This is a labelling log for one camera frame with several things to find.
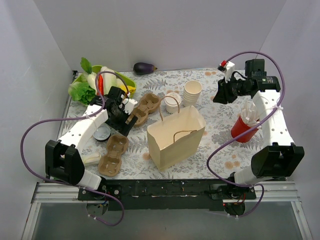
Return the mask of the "brown paper bag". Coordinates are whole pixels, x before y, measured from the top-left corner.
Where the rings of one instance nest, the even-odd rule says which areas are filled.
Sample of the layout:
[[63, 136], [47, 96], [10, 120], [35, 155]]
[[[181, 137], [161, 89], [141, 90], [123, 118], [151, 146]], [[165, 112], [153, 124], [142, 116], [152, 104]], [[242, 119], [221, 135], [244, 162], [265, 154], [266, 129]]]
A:
[[206, 121], [193, 106], [178, 111], [147, 127], [148, 152], [161, 172], [194, 155], [205, 131]]

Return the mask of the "white paper coffee cup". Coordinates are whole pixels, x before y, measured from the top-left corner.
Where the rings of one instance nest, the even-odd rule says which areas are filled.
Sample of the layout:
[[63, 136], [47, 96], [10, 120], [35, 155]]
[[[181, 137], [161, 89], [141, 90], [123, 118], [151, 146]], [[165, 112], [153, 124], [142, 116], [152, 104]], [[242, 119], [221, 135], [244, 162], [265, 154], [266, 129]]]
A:
[[168, 113], [173, 114], [179, 111], [179, 105], [178, 104], [169, 104], [165, 103], [165, 109]]

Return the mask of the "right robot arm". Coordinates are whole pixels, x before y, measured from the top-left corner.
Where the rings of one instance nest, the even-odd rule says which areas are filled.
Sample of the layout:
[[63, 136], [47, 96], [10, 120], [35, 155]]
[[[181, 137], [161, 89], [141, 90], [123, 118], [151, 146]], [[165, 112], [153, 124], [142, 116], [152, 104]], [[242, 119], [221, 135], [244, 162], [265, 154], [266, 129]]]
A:
[[245, 192], [244, 185], [291, 176], [305, 151], [289, 133], [281, 107], [285, 90], [276, 76], [267, 75], [264, 59], [247, 60], [244, 79], [235, 78], [235, 65], [230, 61], [223, 61], [218, 69], [224, 77], [218, 81], [213, 102], [228, 104], [237, 97], [251, 97], [263, 133], [262, 150], [252, 156], [250, 166], [235, 172], [234, 181], [226, 186], [227, 195], [237, 199]]

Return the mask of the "single brown pulp carrier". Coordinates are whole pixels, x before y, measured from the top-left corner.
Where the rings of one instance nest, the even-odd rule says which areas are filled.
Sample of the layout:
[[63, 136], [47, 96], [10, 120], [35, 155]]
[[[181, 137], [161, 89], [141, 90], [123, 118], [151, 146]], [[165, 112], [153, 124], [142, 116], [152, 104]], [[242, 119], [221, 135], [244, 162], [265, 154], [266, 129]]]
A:
[[122, 165], [122, 155], [128, 149], [129, 140], [123, 135], [112, 135], [106, 144], [107, 153], [98, 163], [98, 172], [107, 177], [115, 177]]

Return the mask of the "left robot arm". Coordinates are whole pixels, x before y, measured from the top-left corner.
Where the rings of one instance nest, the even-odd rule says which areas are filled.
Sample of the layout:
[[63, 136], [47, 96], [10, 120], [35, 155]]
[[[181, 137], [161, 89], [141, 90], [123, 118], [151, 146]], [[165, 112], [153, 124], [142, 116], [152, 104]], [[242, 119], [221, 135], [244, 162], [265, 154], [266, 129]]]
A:
[[48, 176], [71, 184], [89, 188], [95, 200], [106, 196], [102, 178], [86, 170], [81, 152], [96, 130], [106, 123], [121, 135], [127, 136], [137, 117], [126, 123], [138, 102], [126, 97], [126, 93], [112, 86], [107, 95], [96, 96], [87, 106], [82, 119], [58, 140], [50, 140], [45, 146], [45, 172]]

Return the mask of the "white plastic cup lid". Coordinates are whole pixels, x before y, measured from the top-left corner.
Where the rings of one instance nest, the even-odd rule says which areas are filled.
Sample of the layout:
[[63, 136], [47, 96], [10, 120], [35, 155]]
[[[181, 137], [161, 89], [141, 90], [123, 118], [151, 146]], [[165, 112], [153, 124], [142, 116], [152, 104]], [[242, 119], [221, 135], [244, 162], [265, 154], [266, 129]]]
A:
[[176, 93], [176, 92], [169, 92], [165, 98], [164, 98], [164, 102], [168, 105], [168, 106], [177, 106], [180, 105], [182, 102], [181, 96]]

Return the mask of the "brown pulp cup carrier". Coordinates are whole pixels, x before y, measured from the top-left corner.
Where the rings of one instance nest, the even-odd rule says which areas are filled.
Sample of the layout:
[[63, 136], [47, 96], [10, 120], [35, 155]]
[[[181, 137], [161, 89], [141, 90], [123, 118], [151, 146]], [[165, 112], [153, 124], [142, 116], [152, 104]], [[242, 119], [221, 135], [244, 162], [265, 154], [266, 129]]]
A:
[[129, 123], [133, 117], [137, 117], [135, 127], [142, 126], [148, 119], [149, 114], [154, 113], [160, 106], [161, 98], [152, 92], [146, 93], [141, 99], [137, 107], [135, 107], [127, 119]]

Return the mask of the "stack of white paper cups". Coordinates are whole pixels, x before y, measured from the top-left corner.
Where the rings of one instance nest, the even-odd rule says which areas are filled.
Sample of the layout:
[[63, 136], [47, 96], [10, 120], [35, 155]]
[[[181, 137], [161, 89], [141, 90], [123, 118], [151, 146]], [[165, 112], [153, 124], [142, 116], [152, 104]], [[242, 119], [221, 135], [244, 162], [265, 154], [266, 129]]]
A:
[[189, 80], [183, 88], [183, 105], [195, 106], [202, 92], [202, 84], [196, 80]]

